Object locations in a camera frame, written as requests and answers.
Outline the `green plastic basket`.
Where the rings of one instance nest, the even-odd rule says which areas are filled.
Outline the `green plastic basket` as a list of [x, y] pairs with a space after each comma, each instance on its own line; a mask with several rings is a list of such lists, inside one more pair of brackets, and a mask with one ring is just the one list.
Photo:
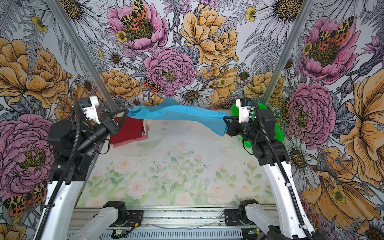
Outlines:
[[[259, 105], [260, 109], [267, 109], [267, 107], [262, 103], [258, 103], [258, 105]], [[231, 112], [232, 112], [234, 117], [239, 116], [239, 108], [235, 104], [233, 104], [231, 106]], [[275, 124], [275, 139], [277, 139], [280, 142], [282, 142], [284, 140], [283, 132], [280, 129], [278, 123]], [[251, 149], [251, 147], [252, 147], [251, 142], [249, 142], [249, 141], [244, 141], [244, 145], [245, 145], [245, 148], [247, 148], [247, 149]]]

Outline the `blue t-shirt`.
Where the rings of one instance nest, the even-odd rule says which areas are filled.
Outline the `blue t-shirt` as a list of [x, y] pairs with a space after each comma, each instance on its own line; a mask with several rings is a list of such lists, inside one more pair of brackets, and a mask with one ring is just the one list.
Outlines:
[[141, 120], [158, 121], [194, 121], [198, 122], [219, 136], [227, 132], [227, 125], [224, 118], [227, 113], [214, 112], [199, 107], [179, 105], [173, 98], [167, 98], [158, 106], [138, 106], [129, 109], [128, 117]]

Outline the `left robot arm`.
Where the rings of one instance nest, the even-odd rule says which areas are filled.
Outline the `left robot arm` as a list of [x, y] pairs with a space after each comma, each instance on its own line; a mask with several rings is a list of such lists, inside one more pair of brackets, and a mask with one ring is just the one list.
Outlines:
[[128, 114], [123, 109], [105, 116], [88, 128], [86, 115], [77, 107], [77, 122], [63, 120], [49, 130], [48, 143], [54, 147], [54, 163], [48, 176], [47, 202], [35, 234], [36, 240], [66, 240], [71, 218], [91, 170], [88, 155], [110, 135], [117, 135]]

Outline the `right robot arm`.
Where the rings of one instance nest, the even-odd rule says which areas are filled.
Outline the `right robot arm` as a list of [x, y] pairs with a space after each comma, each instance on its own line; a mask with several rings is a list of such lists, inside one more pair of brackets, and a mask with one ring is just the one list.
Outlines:
[[273, 217], [256, 200], [239, 204], [239, 218], [254, 223], [268, 240], [318, 240], [305, 214], [293, 180], [285, 145], [275, 139], [276, 119], [267, 109], [239, 107], [235, 117], [224, 118], [229, 136], [241, 136], [252, 144], [252, 154], [264, 169], [273, 192], [278, 217]]

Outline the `left aluminium corner post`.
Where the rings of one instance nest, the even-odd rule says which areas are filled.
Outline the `left aluminium corner post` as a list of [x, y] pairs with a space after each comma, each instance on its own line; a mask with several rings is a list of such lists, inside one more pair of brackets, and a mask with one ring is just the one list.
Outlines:
[[64, 8], [60, 1], [48, 1], [47, 5], [52, 11], [53, 15], [57, 19], [59, 25], [63, 28], [64, 33], [68, 36], [69, 41], [77, 54], [79, 55], [82, 63], [84, 64], [88, 74], [93, 79], [95, 85], [97, 86], [100, 94], [103, 99], [109, 106], [112, 112], [119, 110], [120, 108], [114, 102], [112, 96], [109, 93], [109, 90], [105, 86], [96, 66], [94, 65], [91, 57], [89, 56], [85, 46], [82, 43], [80, 36], [77, 33], [76, 28], [72, 25], [68, 15], [66, 14]]

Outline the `aluminium corner post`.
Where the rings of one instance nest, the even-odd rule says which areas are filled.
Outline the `aluminium corner post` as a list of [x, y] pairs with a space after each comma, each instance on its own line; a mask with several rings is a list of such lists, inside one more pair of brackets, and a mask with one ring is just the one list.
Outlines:
[[269, 100], [272, 96], [272, 93], [273, 93], [277, 83], [279, 82], [279, 78], [280, 78], [281, 73], [285, 67], [285, 64], [290, 57], [291, 51], [292, 51], [294, 45], [297, 43], [297, 40], [298, 40], [298, 37], [299, 37], [301, 31], [303, 30], [303, 28], [306, 25], [306, 21], [310, 15], [310, 12], [311, 12], [314, 4], [315, 4], [315, 1], [313, 1], [313, 0], [303, 1], [302, 7], [298, 13], [298, 16], [295, 20], [294, 25], [293, 25], [293, 29], [287, 38], [287, 42], [283, 48], [283, 51], [280, 55], [280, 58], [277, 62], [277, 65], [273, 71], [269, 85], [266, 88], [266, 91], [262, 97], [262, 100], [261, 100], [262, 104], [266, 105], [269, 102]]
[[114, 102], [112, 96], [109, 93], [109, 90], [105, 86], [96, 66], [94, 65], [91, 57], [89, 56], [85, 46], [82, 43], [80, 36], [77, 33], [76, 28], [72, 25], [68, 15], [66, 14], [64, 8], [60, 1], [48, 1], [47, 5], [52, 11], [53, 15], [57, 19], [59, 25], [63, 28], [64, 33], [68, 36], [69, 41], [77, 54], [79, 55], [82, 63], [84, 64], [88, 74], [93, 79], [95, 85], [97, 86], [100, 94], [103, 99], [109, 106], [112, 112], [119, 110], [120, 108]]

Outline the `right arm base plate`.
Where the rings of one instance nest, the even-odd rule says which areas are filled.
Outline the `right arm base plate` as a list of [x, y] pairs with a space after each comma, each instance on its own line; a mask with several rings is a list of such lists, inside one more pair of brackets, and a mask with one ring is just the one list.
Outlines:
[[235, 209], [225, 209], [224, 219], [226, 226], [243, 226], [240, 220], [239, 211]]

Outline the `aluminium front rail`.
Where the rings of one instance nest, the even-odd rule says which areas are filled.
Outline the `aluminium front rail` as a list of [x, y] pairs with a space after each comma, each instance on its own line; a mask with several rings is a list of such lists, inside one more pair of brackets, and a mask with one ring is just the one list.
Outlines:
[[[278, 218], [275, 205], [261, 204], [262, 208], [271, 216]], [[155, 206], [155, 207], [131, 207], [127, 211], [144, 211], [141, 229], [150, 228], [182, 228], [192, 229], [197, 226], [201, 228], [219, 227], [219, 217], [225, 210], [237, 210], [238, 206]], [[70, 230], [79, 230], [84, 227], [93, 217], [100, 212], [101, 208], [76, 208], [74, 209]]]

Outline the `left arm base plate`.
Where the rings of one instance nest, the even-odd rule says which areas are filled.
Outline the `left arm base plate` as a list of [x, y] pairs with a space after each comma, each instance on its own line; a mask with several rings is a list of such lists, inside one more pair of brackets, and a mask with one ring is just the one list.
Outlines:
[[144, 211], [143, 210], [127, 210], [127, 220], [124, 227], [140, 227], [142, 225]]

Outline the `right aluminium corner post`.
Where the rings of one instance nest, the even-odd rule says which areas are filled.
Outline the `right aluminium corner post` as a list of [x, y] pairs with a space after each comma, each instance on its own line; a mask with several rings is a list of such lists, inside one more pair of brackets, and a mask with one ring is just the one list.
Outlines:
[[291, 51], [292, 51], [294, 45], [297, 43], [297, 40], [298, 40], [298, 37], [299, 37], [301, 31], [303, 30], [303, 28], [306, 25], [306, 21], [310, 15], [310, 12], [311, 12], [314, 4], [315, 4], [315, 1], [313, 1], [313, 0], [303, 1], [302, 7], [298, 13], [298, 16], [295, 20], [294, 25], [293, 25], [293, 29], [287, 38], [287, 42], [283, 48], [283, 51], [280, 55], [280, 58], [277, 62], [277, 65], [273, 71], [269, 85], [266, 88], [266, 91], [262, 97], [262, 100], [261, 100], [262, 104], [266, 105], [269, 102], [269, 100], [272, 96], [272, 93], [273, 93], [277, 83], [279, 82], [279, 78], [280, 78], [281, 73], [285, 67], [285, 64], [290, 57]]

